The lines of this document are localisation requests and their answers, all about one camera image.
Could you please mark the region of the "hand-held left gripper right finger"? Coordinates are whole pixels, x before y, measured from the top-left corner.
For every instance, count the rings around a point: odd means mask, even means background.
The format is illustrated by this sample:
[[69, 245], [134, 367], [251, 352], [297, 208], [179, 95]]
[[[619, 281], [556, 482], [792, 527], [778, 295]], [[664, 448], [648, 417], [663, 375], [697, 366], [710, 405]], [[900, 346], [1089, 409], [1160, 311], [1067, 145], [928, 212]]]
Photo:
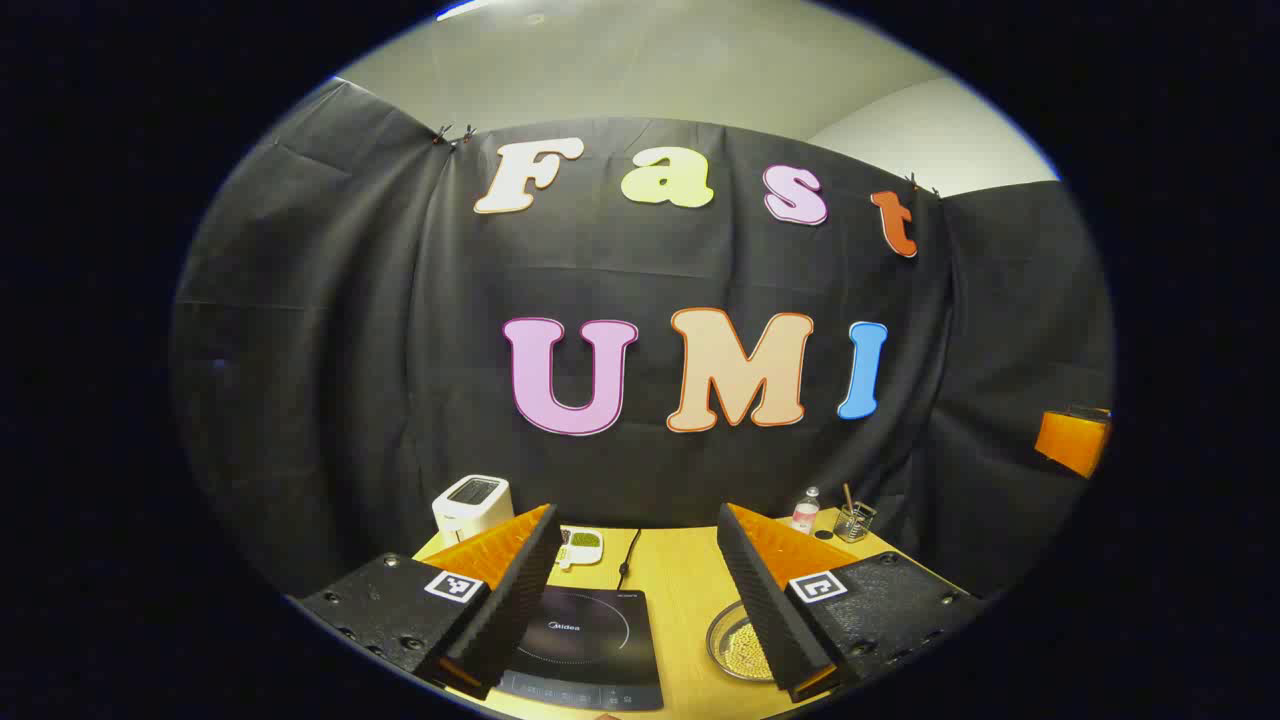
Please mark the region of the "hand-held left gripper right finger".
[[735, 503], [719, 509], [717, 542], [774, 683], [795, 702], [892, 673], [986, 610], [896, 551], [856, 559]]

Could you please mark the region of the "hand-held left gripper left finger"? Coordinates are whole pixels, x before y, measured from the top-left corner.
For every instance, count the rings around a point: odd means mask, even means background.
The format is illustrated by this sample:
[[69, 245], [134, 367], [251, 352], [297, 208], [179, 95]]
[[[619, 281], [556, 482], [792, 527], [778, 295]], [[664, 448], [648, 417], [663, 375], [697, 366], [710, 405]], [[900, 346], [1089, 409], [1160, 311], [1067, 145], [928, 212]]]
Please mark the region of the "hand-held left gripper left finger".
[[401, 670], [485, 700], [540, 607], [561, 544], [557, 507], [544, 503], [422, 560], [381, 553], [297, 605]]

